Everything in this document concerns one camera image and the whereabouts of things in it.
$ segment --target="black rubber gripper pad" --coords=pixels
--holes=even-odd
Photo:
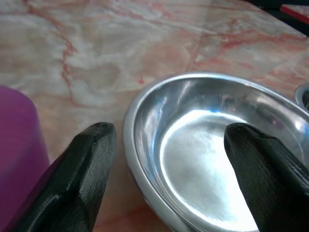
[[[224,145],[259,231],[309,232],[309,171],[283,143],[235,123]]]
[[[91,232],[116,154],[116,130],[96,123],[48,168],[5,232]]]

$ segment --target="marble surface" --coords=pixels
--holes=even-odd
[[[125,111],[147,84],[187,71],[251,79],[292,98],[309,40],[240,0],[2,0],[0,84],[35,103],[53,161],[109,121],[118,154],[95,232],[168,232],[126,168]]]
[[[282,5],[280,10],[304,23],[309,24],[309,6]]]

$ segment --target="purple cup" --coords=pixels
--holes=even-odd
[[[35,106],[0,86],[0,232],[49,167]]]

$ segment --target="metal bowl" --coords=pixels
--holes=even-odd
[[[128,165],[146,201],[177,232],[254,232],[225,154],[226,125],[276,136],[307,166],[309,114],[253,82],[190,73],[147,87],[124,123]]]
[[[309,110],[309,83],[298,87],[295,91],[294,97],[300,107]]]

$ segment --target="red object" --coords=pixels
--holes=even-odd
[[[280,10],[299,21],[309,24],[309,6],[282,5]]]

